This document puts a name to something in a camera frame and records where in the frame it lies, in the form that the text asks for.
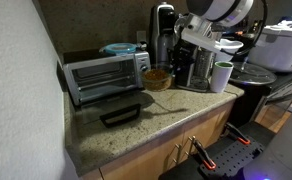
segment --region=toaster oven knob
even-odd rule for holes
[[[141,67],[140,67],[140,70],[141,71],[146,71],[148,69],[148,67],[146,66],[146,65],[142,65]]]

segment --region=blue plate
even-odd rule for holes
[[[105,47],[105,52],[108,54],[127,54],[136,51],[136,45],[130,43],[116,43]]]

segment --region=granite countertop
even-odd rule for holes
[[[72,147],[67,150],[79,176],[238,98],[244,91],[228,84],[223,93],[197,93],[181,89],[162,92],[145,90],[143,93],[153,102],[142,106],[138,119],[117,127],[106,128],[101,121],[84,124],[80,119],[84,117],[83,111],[77,112],[79,118],[76,120],[65,118],[66,148]]]

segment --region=cabinet door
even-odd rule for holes
[[[233,104],[234,101],[231,101],[183,126],[184,138],[180,159],[181,162],[187,159],[190,149],[191,152],[196,151],[190,140],[193,136],[195,136],[205,148],[218,140],[228,120]]]
[[[87,174],[85,174],[84,176],[82,176],[83,180],[103,180],[99,169],[93,170]]]
[[[182,128],[172,130],[150,143],[102,166],[105,180],[152,180],[176,165],[183,139]]]

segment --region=rice cooker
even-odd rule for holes
[[[270,71],[292,72],[292,21],[266,26],[248,57]]]

